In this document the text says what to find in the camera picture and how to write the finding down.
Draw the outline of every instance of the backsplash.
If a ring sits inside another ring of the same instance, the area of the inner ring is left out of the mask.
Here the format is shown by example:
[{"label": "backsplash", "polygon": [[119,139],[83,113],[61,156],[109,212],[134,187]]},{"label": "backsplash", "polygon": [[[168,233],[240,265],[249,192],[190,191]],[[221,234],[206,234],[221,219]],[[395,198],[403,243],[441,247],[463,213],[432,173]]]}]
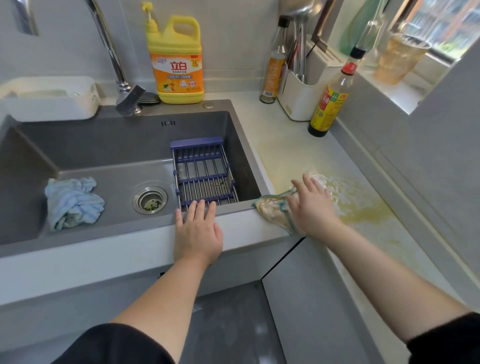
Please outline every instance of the backsplash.
[{"label": "backsplash", "polygon": [[[97,0],[127,78],[153,85],[141,0]],[[21,76],[87,75],[113,82],[108,53],[83,0],[31,0],[40,36],[17,32],[9,0],[0,1],[0,83]],[[202,33],[204,78],[260,87],[277,23],[278,0],[152,1],[159,29],[172,14],[195,17]],[[225,82],[216,89],[228,91]]]}]

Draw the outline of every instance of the yellow dish soap bottle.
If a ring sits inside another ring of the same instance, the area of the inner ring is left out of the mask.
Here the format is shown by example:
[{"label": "yellow dish soap bottle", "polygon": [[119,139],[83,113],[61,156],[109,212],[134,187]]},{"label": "yellow dish soap bottle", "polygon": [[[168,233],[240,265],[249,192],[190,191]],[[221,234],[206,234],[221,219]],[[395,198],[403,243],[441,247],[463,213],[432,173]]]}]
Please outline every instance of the yellow dish soap bottle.
[{"label": "yellow dish soap bottle", "polygon": [[[163,33],[150,12],[151,2],[142,2],[146,12],[145,34],[152,59],[157,92],[166,104],[195,104],[204,99],[200,26],[195,18],[173,15]],[[177,24],[190,25],[191,35],[178,33]]]}]

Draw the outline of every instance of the product label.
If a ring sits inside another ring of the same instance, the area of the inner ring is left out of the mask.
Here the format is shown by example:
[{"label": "product label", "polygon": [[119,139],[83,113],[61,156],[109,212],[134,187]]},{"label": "product label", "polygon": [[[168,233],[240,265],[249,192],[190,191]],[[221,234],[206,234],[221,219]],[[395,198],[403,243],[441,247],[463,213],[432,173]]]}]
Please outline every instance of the product label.
[{"label": "product label", "polygon": [[334,92],[327,85],[312,120],[310,120],[310,125],[320,132],[326,132],[330,129],[347,96],[348,94]]},{"label": "product label", "polygon": [[187,94],[204,90],[202,55],[150,54],[159,92]]},{"label": "product label", "polygon": [[267,76],[265,78],[264,96],[276,97],[278,90],[278,82],[280,81],[280,73],[282,72],[282,65],[285,63],[285,59],[278,60],[276,58],[270,58],[268,62]]},{"label": "product label", "polygon": [[357,70],[358,65],[355,62],[345,63],[345,66],[342,68],[342,72],[346,74],[354,74]]}]

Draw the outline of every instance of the bottle with orange label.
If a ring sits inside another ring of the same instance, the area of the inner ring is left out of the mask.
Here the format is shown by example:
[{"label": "bottle with orange label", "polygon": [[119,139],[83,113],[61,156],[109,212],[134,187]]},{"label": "bottle with orange label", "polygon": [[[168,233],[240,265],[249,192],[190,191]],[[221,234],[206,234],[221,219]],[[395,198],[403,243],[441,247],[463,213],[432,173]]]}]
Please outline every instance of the bottle with orange label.
[{"label": "bottle with orange label", "polygon": [[320,102],[308,125],[308,132],[313,136],[321,137],[327,134],[328,129],[330,129],[330,126],[348,97],[348,92],[352,87],[353,75],[364,54],[364,50],[353,47],[350,52],[350,57],[340,73],[333,76],[327,82]]},{"label": "bottle with orange label", "polygon": [[[142,2],[146,13],[145,34],[160,99],[166,104],[194,104],[204,99],[200,26],[195,18],[173,15],[163,33],[150,12],[151,2]],[[177,24],[189,25],[192,34],[177,32]]]},{"label": "bottle with orange label", "polygon": [[276,100],[278,83],[282,72],[282,66],[287,59],[287,29],[290,25],[290,19],[281,15],[278,20],[278,29],[275,39],[270,48],[270,60],[268,61],[267,75],[265,76],[265,84],[260,101],[265,104],[272,104]]}]

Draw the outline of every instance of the sink drain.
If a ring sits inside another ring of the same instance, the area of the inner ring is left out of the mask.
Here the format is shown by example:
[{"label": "sink drain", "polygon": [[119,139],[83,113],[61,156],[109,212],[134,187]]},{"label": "sink drain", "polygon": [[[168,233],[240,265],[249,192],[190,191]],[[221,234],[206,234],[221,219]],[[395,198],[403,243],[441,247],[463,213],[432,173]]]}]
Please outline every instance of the sink drain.
[{"label": "sink drain", "polygon": [[145,187],[132,201],[133,209],[143,215],[154,214],[167,204],[167,192],[160,187]]}]

